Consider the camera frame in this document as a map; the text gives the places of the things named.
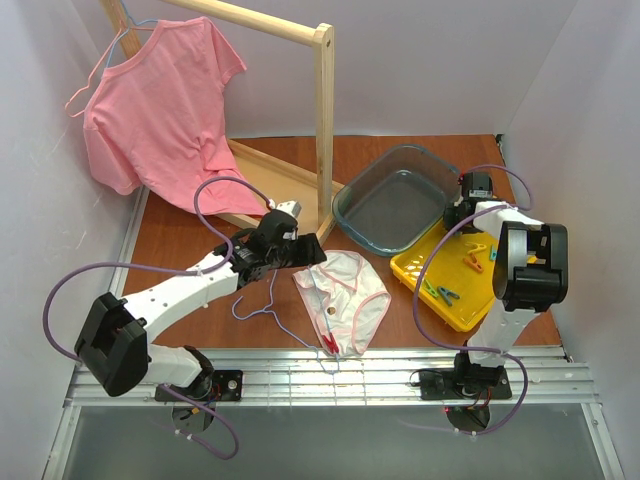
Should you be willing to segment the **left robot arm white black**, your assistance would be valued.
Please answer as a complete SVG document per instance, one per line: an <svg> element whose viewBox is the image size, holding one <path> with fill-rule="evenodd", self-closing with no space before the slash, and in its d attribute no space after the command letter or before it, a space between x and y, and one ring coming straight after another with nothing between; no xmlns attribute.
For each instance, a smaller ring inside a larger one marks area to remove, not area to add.
<svg viewBox="0 0 640 480"><path fill-rule="evenodd" d="M295 217L267 213L255 228L234 234L190 269L146 290L98 297L74 350L111 397L141 383L167 384L194 400L209 395L214 368L191 346L164 347L155 339L184 317L227 297L273 270L324 262L316 234L299 234Z"/></svg>

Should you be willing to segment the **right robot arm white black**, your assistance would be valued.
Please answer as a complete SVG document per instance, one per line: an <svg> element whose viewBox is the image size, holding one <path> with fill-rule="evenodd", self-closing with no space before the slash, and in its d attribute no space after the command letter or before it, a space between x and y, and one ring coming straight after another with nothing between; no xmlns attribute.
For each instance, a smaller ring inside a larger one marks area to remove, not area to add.
<svg viewBox="0 0 640 480"><path fill-rule="evenodd" d="M568 292L568 230L543 223L493 196L489 174L459 177L460 197L444 211L445 229L487 233L498 241L492 274L495 302L455 357L453 378L466 388L495 387L505 357L524 329Z"/></svg>

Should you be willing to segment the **red clothespin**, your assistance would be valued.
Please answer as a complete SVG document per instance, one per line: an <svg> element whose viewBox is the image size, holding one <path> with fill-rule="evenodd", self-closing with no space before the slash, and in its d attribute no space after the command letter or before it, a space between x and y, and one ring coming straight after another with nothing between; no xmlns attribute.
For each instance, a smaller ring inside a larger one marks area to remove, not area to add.
<svg viewBox="0 0 640 480"><path fill-rule="evenodd" d="M326 350L330 354L335 355L335 354L339 353L339 347L338 347L338 345L336 343L336 340L335 340L335 338L334 338L332 333L330 333L329 335L323 335L322 339L324 341L324 345L326 347Z"/></svg>

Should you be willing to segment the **white pink-trimmed underwear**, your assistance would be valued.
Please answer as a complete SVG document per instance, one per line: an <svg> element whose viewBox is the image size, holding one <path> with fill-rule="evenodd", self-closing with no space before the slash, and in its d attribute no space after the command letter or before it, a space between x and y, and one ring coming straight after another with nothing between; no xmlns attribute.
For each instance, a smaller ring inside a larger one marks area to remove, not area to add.
<svg viewBox="0 0 640 480"><path fill-rule="evenodd" d="M327 260L293 274L314 331L333 334L338 358L359 357L388 312L391 295L373 266L353 251L329 250Z"/></svg>

